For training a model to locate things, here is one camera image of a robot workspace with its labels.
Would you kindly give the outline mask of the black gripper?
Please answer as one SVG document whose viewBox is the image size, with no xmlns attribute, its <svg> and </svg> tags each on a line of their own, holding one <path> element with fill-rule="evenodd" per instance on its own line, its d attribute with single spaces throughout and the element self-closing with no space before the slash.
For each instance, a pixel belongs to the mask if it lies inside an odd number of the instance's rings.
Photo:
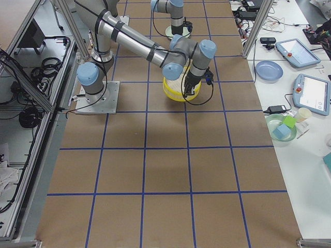
<svg viewBox="0 0 331 248">
<path fill-rule="evenodd" d="M 184 73 L 184 91 L 183 96 L 195 95 L 195 87 L 200 83 L 201 79 L 204 79 L 206 73 L 201 76 L 194 75 L 190 71 Z"/>
<path fill-rule="evenodd" d="M 192 25 L 183 25 L 181 27 L 173 27 L 173 34 L 178 34 L 178 35 L 190 35 L 193 30 Z"/>
</svg>

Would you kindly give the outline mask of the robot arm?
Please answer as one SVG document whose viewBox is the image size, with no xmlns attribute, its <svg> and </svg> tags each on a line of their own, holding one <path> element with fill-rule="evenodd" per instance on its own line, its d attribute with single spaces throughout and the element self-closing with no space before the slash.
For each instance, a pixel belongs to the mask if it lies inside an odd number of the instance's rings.
<svg viewBox="0 0 331 248">
<path fill-rule="evenodd" d="M 161 36 L 172 39 L 174 35 L 181 35 L 188 38 L 193 30 L 193 25 L 184 17 L 184 2 L 176 0 L 155 1 L 151 0 L 151 16 L 154 19 L 154 13 L 167 13 L 170 15 L 171 25 L 165 29 L 165 34 L 160 33 L 155 24 L 155 30 Z"/>
<path fill-rule="evenodd" d="M 208 66 L 217 51 L 213 41 L 204 39 L 195 42 L 175 34 L 170 48 L 166 50 L 114 17 L 114 4 L 76 1 L 76 10 L 81 20 L 96 35 L 109 38 L 159 66 L 166 79 L 174 81 L 184 75 L 184 97 L 194 94 L 194 88 L 201 79 L 206 79 L 209 85 L 213 83 L 214 75 Z"/>
</svg>

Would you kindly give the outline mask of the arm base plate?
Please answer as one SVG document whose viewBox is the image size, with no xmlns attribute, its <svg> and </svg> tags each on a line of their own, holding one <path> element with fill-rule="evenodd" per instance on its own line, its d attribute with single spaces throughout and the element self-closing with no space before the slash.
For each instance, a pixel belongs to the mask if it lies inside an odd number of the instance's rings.
<svg viewBox="0 0 331 248">
<path fill-rule="evenodd" d="M 103 81 L 104 89 L 97 95 L 85 93 L 83 86 L 80 88 L 82 97 L 76 103 L 77 114 L 115 114 L 117 109 L 120 81 Z"/>
</svg>

